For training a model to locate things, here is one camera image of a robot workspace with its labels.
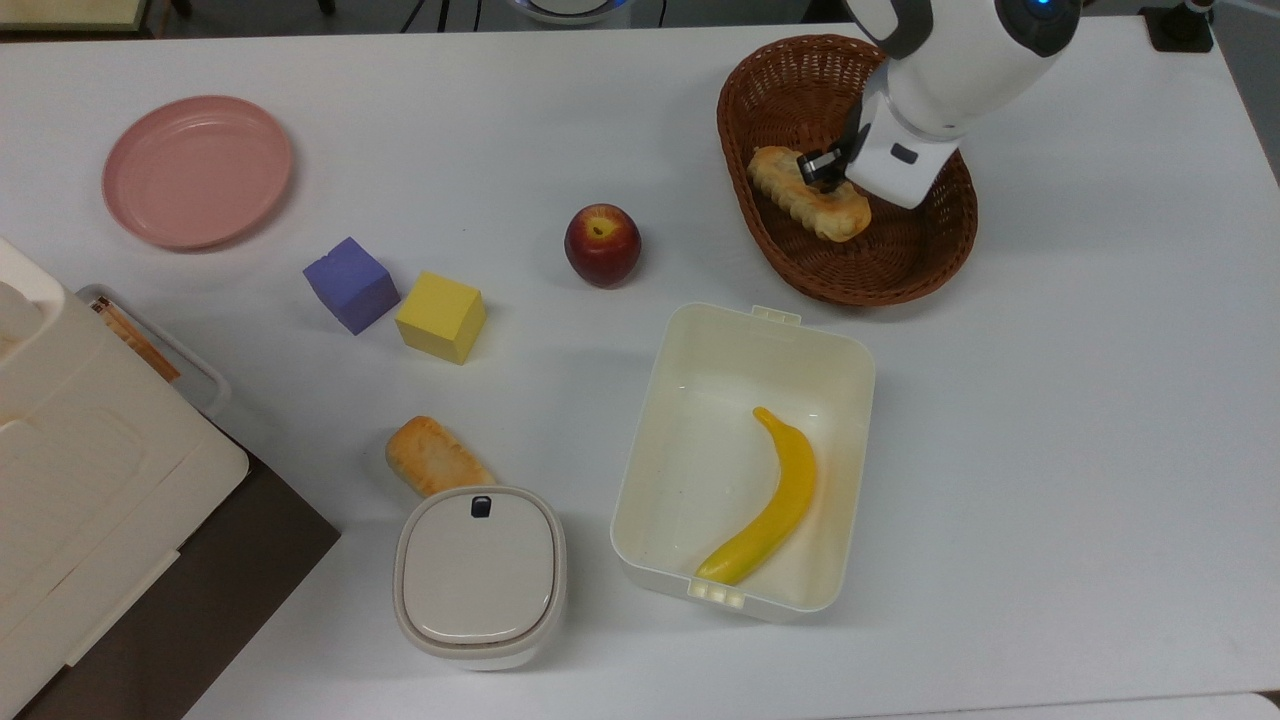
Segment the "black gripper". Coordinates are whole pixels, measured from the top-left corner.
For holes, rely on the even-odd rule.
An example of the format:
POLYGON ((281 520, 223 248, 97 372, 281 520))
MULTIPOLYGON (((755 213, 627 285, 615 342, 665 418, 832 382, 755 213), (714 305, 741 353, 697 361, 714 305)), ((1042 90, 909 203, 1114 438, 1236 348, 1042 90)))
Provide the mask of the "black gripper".
POLYGON ((837 164, 831 151, 814 151, 797 156, 797 169, 804 182, 820 182, 822 193, 833 193, 846 183, 846 167, 854 161, 870 128, 870 101, 861 97, 850 111, 844 132, 836 141, 837 164))

